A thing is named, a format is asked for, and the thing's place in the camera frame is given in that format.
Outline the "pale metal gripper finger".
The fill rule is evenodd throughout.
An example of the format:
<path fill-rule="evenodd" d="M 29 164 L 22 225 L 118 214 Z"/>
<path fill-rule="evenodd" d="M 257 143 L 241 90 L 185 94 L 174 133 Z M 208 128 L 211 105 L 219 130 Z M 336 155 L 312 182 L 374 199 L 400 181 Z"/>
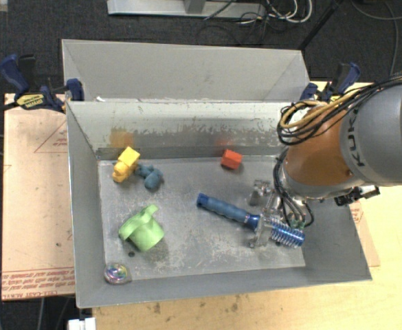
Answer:
<path fill-rule="evenodd" d="M 273 224 L 278 220 L 278 204 L 276 202 L 267 203 L 262 209 L 260 221 L 264 224 Z"/>
<path fill-rule="evenodd" d="M 272 227 L 267 225 L 262 225 L 256 228 L 255 235 L 249 240 L 250 248 L 258 248 L 266 246 L 266 244 L 271 240 Z"/>

